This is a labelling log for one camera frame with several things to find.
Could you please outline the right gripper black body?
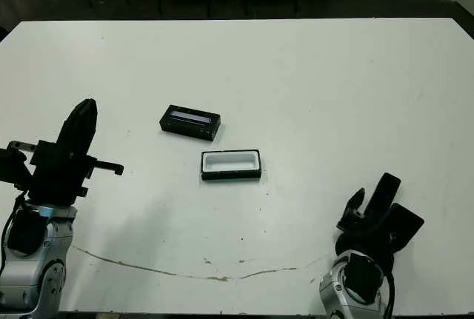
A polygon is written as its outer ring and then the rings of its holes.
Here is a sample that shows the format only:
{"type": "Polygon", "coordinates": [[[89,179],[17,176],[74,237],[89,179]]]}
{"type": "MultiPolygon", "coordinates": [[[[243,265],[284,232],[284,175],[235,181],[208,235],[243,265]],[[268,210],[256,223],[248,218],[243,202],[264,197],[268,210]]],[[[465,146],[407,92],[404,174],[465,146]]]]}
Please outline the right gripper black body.
{"type": "Polygon", "coordinates": [[[375,261],[383,272],[391,272],[394,265],[389,239],[391,215],[391,211],[375,217],[363,217],[356,211],[344,212],[337,223],[341,234],[336,241],[336,254],[349,250],[361,252],[375,261]]]}

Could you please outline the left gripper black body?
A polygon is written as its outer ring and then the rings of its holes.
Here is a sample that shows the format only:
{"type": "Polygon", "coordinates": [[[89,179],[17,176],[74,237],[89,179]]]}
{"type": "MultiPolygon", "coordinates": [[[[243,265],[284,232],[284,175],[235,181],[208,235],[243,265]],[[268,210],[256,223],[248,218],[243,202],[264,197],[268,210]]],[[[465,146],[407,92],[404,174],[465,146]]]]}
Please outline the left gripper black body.
{"type": "Polygon", "coordinates": [[[77,197],[87,194],[83,182],[96,168],[116,175],[124,171],[121,164],[100,161],[88,152],[73,153],[59,143],[40,140],[37,144],[8,144],[8,182],[26,191],[33,204],[74,204],[77,197]]]}

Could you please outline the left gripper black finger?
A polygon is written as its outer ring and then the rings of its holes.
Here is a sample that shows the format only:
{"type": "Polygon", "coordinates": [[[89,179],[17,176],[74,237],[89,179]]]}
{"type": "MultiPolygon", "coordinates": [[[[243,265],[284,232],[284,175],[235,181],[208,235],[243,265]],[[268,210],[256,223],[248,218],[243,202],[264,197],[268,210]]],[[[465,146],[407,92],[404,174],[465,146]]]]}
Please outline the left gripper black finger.
{"type": "Polygon", "coordinates": [[[80,103],[76,122],[76,151],[87,154],[96,133],[97,105],[93,98],[80,103]]]}
{"type": "Polygon", "coordinates": [[[85,154],[88,151],[90,145],[87,140],[89,108],[90,102],[88,99],[84,99],[76,105],[63,123],[59,133],[59,145],[73,153],[85,154]]]}

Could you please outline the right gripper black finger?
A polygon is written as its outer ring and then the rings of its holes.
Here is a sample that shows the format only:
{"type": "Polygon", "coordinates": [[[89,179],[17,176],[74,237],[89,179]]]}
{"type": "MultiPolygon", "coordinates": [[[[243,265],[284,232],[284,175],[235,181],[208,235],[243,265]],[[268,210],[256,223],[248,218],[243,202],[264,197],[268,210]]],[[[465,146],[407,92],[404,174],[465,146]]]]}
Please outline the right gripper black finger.
{"type": "Polygon", "coordinates": [[[363,220],[363,215],[358,211],[365,196],[365,188],[359,189],[347,202],[341,219],[337,223],[337,228],[347,231],[357,228],[363,220]]]}

